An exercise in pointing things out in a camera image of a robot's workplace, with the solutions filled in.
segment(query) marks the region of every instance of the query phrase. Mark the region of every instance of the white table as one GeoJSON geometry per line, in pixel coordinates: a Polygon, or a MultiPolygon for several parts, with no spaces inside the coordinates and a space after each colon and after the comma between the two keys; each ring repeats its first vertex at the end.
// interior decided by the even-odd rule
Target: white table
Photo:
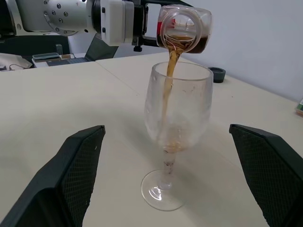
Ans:
{"type": "MultiPolygon", "coordinates": [[[[74,58],[74,55],[76,58],[84,58],[85,57],[85,53],[75,53],[75,54],[70,54],[71,58],[74,58]]],[[[34,59],[32,59],[33,64],[35,65],[35,68],[45,68],[45,67],[49,67],[48,64],[44,61],[44,62],[35,62],[34,59]]]]}
{"type": "Polygon", "coordinates": [[[3,73],[0,220],[68,136],[104,124],[107,133],[84,227],[266,227],[245,182],[229,124],[279,134],[303,156],[303,118],[293,114],[294,102],[230,77],[214,85],[212,120],[203,143],[177,157],[176,174],[191,191],[187,205],[162,212],[142,198],[141,180],[162,167],[162,153],[143,122],[146,69],[166,59],[156,54],[3,73]]]}

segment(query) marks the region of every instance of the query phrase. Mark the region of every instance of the robotic arm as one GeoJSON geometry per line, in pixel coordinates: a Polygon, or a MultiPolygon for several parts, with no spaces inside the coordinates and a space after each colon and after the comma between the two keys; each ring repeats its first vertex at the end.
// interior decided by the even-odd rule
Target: robotic arm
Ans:
{"type": "Polygon", "coordinates": [[[181,0],[0,0],[0,41],[20,35],[56,32],[100,33],[109,46],[157,46],[145,37],[148,4],[188,5],[181,0]]]}

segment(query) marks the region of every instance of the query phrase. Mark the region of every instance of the cable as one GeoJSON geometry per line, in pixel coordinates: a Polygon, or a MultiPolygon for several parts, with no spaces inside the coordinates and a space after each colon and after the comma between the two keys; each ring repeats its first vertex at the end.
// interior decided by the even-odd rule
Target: cable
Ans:
{"type": "Polygon", "coordinates": [[[11,64],[11,65],[9,66],[9,70],[10,70],[10,71],[15,71],[15,70],[13,70],[13,69],[11,68],[12,65],[16,65],[16,64],[11,64]]]}

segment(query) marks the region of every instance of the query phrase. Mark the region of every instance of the glass base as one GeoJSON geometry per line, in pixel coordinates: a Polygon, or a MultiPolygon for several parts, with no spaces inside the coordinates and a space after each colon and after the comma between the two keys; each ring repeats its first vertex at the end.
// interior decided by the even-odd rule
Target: glass base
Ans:
{"type": "Polygon", "coordinates": [[[176,177],[172,177],[170,189],[161,190],[159,181],[162,178],[162,174],[162,170],[155,170],[143,178],[141,184],[142,196],[149,205],[158,210],[176,210],[184,204],[182,183],[176,177]]]}

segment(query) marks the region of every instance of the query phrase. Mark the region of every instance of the laptop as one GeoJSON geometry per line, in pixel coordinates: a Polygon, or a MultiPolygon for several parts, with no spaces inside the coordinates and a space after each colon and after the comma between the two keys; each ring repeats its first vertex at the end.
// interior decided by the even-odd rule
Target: laptop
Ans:
{"type": "Polygon", "coordinates": [[[56,66],[56,65],[67,65],[67,64],[76,64],[83,62],[90,62],[102,59],[113,58],[118,46],[108,46],[102,39],[100,34],[95,34],[93,41],[91,42],[89,49],[86,52],[84,58],[72,58],[72,59],[64,59],[58,61],[47,61],[48,66],[56,66]]]}

